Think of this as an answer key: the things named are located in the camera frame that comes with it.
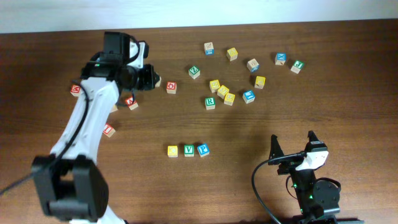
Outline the red A block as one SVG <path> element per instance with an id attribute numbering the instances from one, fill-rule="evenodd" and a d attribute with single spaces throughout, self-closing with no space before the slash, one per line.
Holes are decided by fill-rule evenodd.
<path id="1" fill-rule="evenodd" d="M 125 103 L 130 110 L 134 110 L 139 107 L 137 101 L 132 96 L 125 99 Z"/>

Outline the blue P block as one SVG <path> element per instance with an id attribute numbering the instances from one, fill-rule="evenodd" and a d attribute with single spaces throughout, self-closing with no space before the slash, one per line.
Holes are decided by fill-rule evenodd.
<path id="1" fill-rule="evenodd" d="M 207 144 L 201 144 L 197 147 L 200 157 L 205 157 L 210 153 L 210 149 Z"/>

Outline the green V block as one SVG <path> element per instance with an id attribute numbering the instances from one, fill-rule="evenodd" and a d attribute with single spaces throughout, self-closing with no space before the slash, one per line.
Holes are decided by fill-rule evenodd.
<path id="1" fill-rule="evenodd" d="M 185 157 L 193 157 L 195 155 L 195 147 L 192 144 L 184 145 L 184 156 Z"/>

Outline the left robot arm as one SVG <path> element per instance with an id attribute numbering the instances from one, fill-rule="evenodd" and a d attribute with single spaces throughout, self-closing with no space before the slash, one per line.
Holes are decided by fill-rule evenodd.
<path id="1" fill-rule="evenodd" d="M 80 95 L 62 136 L 48 156 L 32 163 L 45 215 L 70 223 L 124 223 L 109 207 L 109 188 L 96 165 L 112 107 L 123 90 L 152 90 L 160 80 L 147 54 L 98 52 L 81 71 Z"/>

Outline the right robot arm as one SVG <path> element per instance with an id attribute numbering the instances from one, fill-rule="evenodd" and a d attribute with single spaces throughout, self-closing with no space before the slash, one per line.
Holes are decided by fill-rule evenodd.
<path id="1" fill-rule="evenodd" d="M 336 218 L 340 212 L 341 184 L 327 177 L 315 176 L 315 171 L 325 165 L 329 151 L 313 131 L 309 131 L 307 137 L 308 143 L 303 151 L 273 163 L 279 166 L 279 175 L 292 179 L 301 214 L 294 216 L 291 223 L 364 223 L 358 218 Z"/>

